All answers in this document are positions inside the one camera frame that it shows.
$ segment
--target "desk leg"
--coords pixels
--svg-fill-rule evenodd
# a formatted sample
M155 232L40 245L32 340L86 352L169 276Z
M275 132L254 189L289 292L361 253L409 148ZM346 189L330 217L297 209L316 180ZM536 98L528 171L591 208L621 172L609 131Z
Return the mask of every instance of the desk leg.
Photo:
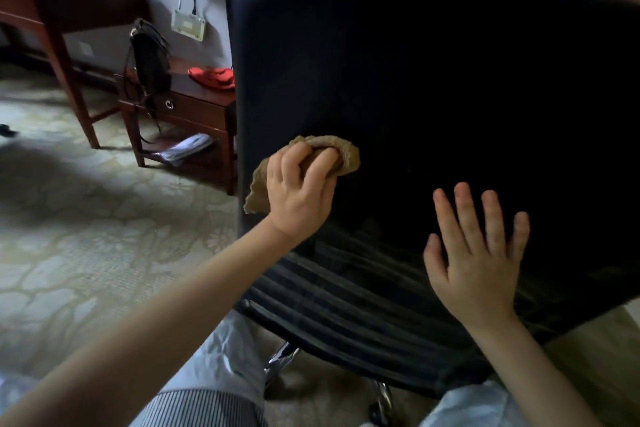
M71 107L76 114L80 126L84 130L86 139L89 140L89 145L92 149L99 149L100 144L98 143L98 137L95 136L91 117L86 109L82 92L73 79L74 68L62 34L56 30L43 27L38 33L38 38L40 39L42 48L49 57L49 61L51 61L53 71L60 82L60 86L69 97Z
M221 132L222 172L225 175L227 194L234 195L234 136L228 131Z
M122 119L124 120L124 126L129 134L131 148L133 149L133 154L136 156L138 167L145 167L145 158L142 156L142 139L140 138L140 123L138 122L138 116L123 108Z

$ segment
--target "wall outlet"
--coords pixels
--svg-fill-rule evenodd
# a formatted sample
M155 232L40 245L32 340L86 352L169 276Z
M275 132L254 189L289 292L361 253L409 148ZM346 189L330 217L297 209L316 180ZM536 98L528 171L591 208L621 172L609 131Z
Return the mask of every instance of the wall outlet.
M196 41L204 39L204 27L206 20L193 14L185 14L180 10L174 10L171 17L171 30L178 34L185 35Z
M91 44L87 44L86 42L82 42L82 41L78 41L80 43L80 50L82 51L82 54L84 54L85 56L89 56L89 58L93 57L93 48L91 47Z

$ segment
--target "hand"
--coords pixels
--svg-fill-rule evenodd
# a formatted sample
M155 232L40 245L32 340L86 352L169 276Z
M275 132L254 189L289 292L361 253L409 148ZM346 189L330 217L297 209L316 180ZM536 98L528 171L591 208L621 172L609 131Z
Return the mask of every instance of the hand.
M474 336L499 330L517 320L513 298L529 239L529 216L523 212L516 214L513 237L507 245L498 195L485 191L482 196L485 242L469 185L459 183L454 193L460 224L444 191L438 189L433 193L449 267L445 266L442 243L436 234L429 236L424 263L436 295Z
M325 149L309 167L304 180L300 163L312 148L298 142L271 156L267 167L267 191L273 225L297 243L314 234L331 212L336 178L327 179L340 157L336 149Z

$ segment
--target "red cloth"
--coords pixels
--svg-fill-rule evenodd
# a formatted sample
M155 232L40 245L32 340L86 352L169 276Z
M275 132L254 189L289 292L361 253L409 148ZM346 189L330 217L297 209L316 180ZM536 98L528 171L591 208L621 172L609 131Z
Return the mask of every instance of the red cloth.
M228 67L213 69L192 67L189 69L189 76L196 83L213 90L233 90L236 87L234 70Z

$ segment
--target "brown rag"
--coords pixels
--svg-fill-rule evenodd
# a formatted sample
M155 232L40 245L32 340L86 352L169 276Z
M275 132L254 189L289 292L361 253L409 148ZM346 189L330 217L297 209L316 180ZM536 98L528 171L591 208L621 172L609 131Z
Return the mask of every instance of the brown rag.
M340 152L340 158L333 165L328 174L329 177L344 176L345 174L357 171L358 167L360 167L360 151L347 140L340 139L334 135L325 135L324 137L296 137L289 142L289 145L285 148L289 148L298 142L306 142L313 149L313 152L300 164L302 178L305 177L309 166L316 160L316 157L318 157L324 149L330 147ZM267 193L268 163L269 159L264 159L253 172L251 192L244 201L245 213L268 213L271 210L269 206L269 195Z

